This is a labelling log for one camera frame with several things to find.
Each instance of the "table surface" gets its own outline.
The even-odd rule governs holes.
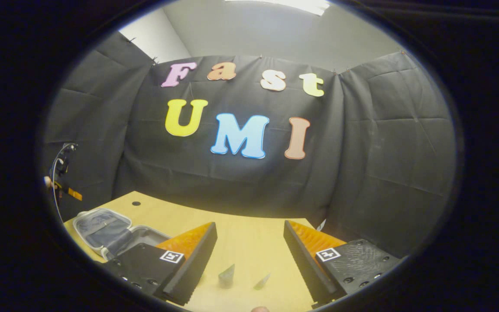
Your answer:
[[[266,306],[271,312],[311,310],[313,299],[283,237],[285,219],[254,218],[202,211],[132,192],[99,208],[107,208],[132,220],[132,226],[147,225],[171,237],[207,222],[217,226],[217,242],[200,283],[183,306],[194,312],[250,312]],[[289,219],[311,227],[307,219]],[[89,248],[73,227],[65,227],[92,259],[105,260]],[[218,287],[218,275],[236,265],[234,285]],[[261,290],[253,289],[267,274],[271,277]]]

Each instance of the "orange ridged pad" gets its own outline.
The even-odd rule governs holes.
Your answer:
[[[299,224],[294,221],[289,221],[289,223],[292,226],[292,229],[294,229],[294,232],[298,235],[299,240],[311,254],[313,260],[315,260],[315,262],[317,262],[317,260],[315,259],[315,254],[317,253],[317,251],[338,247],[346,243],[343,240],[332,237],[328,234],[312,229],[311,227],[307,227],[303,224]]]
[[[205,232],[209,228],[212,222],[206,223],[195,229],[184,232],[181,235],[173,237],[172,239],[167,239],[166,241],[156,245],[157,248],[174,251],[175,253],[182,253],[186,260],[190,258],[190,255],[200,243],[202,237],[204,237]]]

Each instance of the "pushpin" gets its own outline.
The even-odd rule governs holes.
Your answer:
[[[218,275],[218,284],[221,288],[230,288],[234,283],[234,264]]]
[[[265,286],[265,283],[267,282],[267,280],[269,280],[269,277],[271,276],[271,273],[267,274],[267,276],[265,276],[262,280],[259,281],[259,283],[257,283],[253,289],[255,290],[259,290],[261,288],[263,288]]]

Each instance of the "white wall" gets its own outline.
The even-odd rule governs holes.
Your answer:
[[[136,37],[132,43],[150,58],[157,56],[155,61],[160,63],[191,57],[162,8],[142,16],[119,32],[128,39]]]

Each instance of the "foam letter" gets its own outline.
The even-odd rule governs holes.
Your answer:
[[[178,85],[178,79],[184,79],[188,75],[188,69],[196,69],[196,62],[181,63],[171,65],[171,71],[168,73],[167,80],[161,83],[161,87],[174,87]]]
[[[207,106],[206,100],[192,100],[190,105],[192,105],[192,116],[190,117],[190,123],[186,126],[180,126],[178,124],[178,117],[180,117],[180,112],[182,107],[186,105],[186,101],[182,99],[174,99],[168,101],[168,112],[165,118],[165,129],[167,132],[177,137],[187,137],[200,126],[201,113],[204,111],[204,107]]]
[[[322,97],[324,95],[323,90],[317,89],[317,83],[323,84],[323,80],[317,78],[317,75],[311,74],[302,74],[299,75],[300,79],[303,79],[303,91],[305,91],[308,95],[312,95],[314,97]]]
[[[269,123],[269,118],[261,115],[252,116],[246,125],[240,130],[236,117],[233,114],[219,114],[218,132],[215,145],[211,151],[215,154],[226,154],[226,140],[230,145],[230,151],[236,155],[242,144],[246,142],[246,147],[242,150],[242,156],[248,158],[265,158],[263,151],[263,133],[265,126]]]
[[[207,74],[209,80],[230,80],[236,77],[236,73],[234,73],[236,64],[231,62],[218,63],[211,67],[211,69],[213,69],[213,71]]]
[[[267,69],[262,76],[261,87],[264,89],[283,91],[286,88],[286,83],[283,80],[286,79],[286,75],[283,72]]]
[[[290,147],[286,150],[285,156],[290,159],[303,159],[303,144],[305,143],[305,131],[311,123],[307,119],[292,117],[290,118],[292,125],[292,136],[290,138]]]

